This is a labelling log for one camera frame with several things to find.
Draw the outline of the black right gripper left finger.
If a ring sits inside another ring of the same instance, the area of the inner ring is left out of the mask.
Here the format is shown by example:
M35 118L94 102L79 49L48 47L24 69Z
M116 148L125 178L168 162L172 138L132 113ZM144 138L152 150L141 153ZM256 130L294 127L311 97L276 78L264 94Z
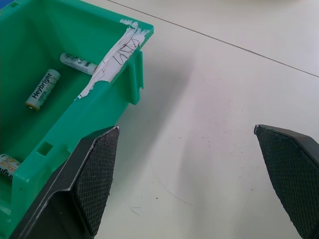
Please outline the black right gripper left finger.
M120 130L82 138L33 200L12 239L93 239L110 194Z

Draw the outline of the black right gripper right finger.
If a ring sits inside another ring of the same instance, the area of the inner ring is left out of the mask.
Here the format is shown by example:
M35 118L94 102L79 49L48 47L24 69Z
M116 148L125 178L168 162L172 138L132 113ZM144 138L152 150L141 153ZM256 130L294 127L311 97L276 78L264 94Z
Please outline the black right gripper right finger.
M292 130L254 128L268 175L281 204L303 239L319 237L319 144Z

